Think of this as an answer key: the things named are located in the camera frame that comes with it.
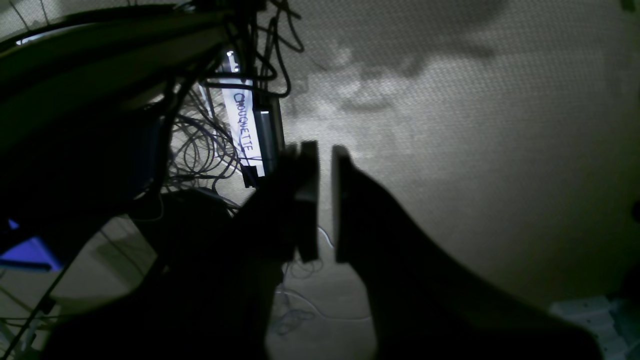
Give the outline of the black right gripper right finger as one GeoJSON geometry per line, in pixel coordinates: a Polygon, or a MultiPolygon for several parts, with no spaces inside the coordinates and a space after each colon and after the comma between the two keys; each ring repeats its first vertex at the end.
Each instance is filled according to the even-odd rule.
{"type": "Polygon", "coordinates": [[[363,281],[381,311],[476,311],[478,278],[423,230],[343,145],[331,150],[336,259],[363,281]]]}

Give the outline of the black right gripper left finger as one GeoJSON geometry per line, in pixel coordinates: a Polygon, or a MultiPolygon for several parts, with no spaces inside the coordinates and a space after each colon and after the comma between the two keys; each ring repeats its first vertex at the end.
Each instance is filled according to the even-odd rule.
{"type": "Polygon", "coordinates": [[[270,277],[300,258],[318,259],[320,164],[316,141],[287,145],[276,168],[235,217],[235,275],[270,277]]]}

